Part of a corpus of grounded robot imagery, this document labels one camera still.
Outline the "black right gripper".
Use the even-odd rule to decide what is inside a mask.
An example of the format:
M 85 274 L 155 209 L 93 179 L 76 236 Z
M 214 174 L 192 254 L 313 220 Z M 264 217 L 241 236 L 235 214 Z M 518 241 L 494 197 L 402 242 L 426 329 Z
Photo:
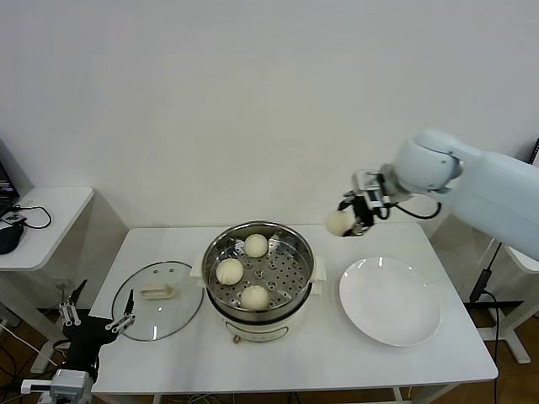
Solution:
M 352 226 L 345 231 L 343 237 L 362 237 L 375 224 L 374 214 L 368 207 L 365 198 L 356 196 L 354 191 L 349 191 L 343 195 L 337 210 L 346 210 L 350 206 L 353 207 L 356 226 Z

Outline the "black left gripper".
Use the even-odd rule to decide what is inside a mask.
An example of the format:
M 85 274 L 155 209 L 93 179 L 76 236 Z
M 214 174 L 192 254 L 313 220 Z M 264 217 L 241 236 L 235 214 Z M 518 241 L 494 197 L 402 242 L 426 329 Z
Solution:
M 110 319 L 95 316 L 86 316 L 80 320 L 76 304 L 87 282 L 85 279 L 66 301 L 59 304 L 63 333 L 71 343 L 62 364 L 63 369 L 98 370 L 100 349 L 114 342 L 118 337 L 117 332 L 129 328 L 136 319 L 133 314 L 134 290 L 131 290 L 119 320 L 111 322 Z

